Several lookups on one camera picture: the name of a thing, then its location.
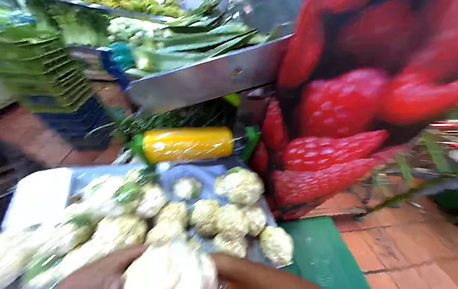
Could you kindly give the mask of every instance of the stainless steel shelf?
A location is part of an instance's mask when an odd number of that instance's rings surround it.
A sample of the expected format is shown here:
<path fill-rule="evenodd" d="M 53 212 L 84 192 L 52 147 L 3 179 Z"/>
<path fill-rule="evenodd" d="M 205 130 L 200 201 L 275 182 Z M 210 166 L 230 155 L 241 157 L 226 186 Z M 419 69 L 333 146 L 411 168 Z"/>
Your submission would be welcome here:
<path fill-rule="evenodd" d="M 274 82 L 290 37 L 139 79 L 126 92 L 156 114 Z"/>

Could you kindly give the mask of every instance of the finger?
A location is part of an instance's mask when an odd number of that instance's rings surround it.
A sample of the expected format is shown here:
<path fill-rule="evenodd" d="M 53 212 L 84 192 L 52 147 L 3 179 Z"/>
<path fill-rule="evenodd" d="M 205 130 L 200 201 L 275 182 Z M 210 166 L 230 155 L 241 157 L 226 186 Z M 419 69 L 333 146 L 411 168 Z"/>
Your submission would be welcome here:
<path fill-rule="evenodd" d="M 113 268 L 116 268 L 117 272 L 123 272 L 136 258 L 140 257 L 147 248 L 147 245 L 139 244 L 118 250 L 109 254 L 105 262 L 110 263 Z"/>

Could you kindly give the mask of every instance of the green mat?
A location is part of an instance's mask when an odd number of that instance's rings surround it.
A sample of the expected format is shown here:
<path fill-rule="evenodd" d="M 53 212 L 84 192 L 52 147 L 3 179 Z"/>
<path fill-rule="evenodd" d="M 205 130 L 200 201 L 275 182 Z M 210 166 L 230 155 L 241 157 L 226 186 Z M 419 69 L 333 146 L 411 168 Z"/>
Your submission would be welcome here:
<path fill-rule="evenodd" d="M 331 218 L 323 216 L 279 223 L 295 244 L 291 273 L 323 289 L 370 289 L 354 256 Z"/>

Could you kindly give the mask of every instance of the hand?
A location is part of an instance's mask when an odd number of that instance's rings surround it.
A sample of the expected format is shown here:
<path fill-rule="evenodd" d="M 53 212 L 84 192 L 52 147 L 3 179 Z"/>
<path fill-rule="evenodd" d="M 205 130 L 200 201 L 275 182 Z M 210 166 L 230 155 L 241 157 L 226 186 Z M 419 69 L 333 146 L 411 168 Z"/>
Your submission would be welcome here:
<path fill-rule="evenodd" d="M 136 245 L 108 254 L 64 279 L 56 289 L 120 289 L 122 275 L 129 265 L 147 250 Z"/>

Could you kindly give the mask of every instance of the terracotta tile floor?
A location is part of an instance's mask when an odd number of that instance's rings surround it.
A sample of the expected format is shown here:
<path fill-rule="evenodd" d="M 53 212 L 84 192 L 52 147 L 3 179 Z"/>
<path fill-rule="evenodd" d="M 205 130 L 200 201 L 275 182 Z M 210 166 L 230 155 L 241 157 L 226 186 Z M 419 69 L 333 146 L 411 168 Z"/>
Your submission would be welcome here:
<path fill-rule="evenodd" d="M 458 227 L 419 199 L 335 224 L 372 289 L 457 289 Z"/>
<path fill-rule="evenodd" d="M 128 109 L 116 84 L 93 86 L 104 103 Z M 0 137 L 50 168 L 109 164 L 121 148 L 113 141 L 105 151 L 76 151 L 22 107 L 0 115 Z M 362 205 L 354 194 L 342 192 L 309 216 L 334 216 L 372 289 L 458 288 L 458 227 L 446 222 L 434 202 L 417 203 L 424 209 L 405 203 L 357 222 L 338 217 Z"/>
<path fill-rule="evenodd" d="M 93 83 L 93 88 L 105 104 L 126 111 L 129 109 L 116 83 L 97 82 Z M 49 168 L 107 165 L 115 160 L 122 148 L 116 140 L 112 140 L 105 151 L 77 151 L 29 110 L 19 106 L 0 114 L 0 137 Z"/>

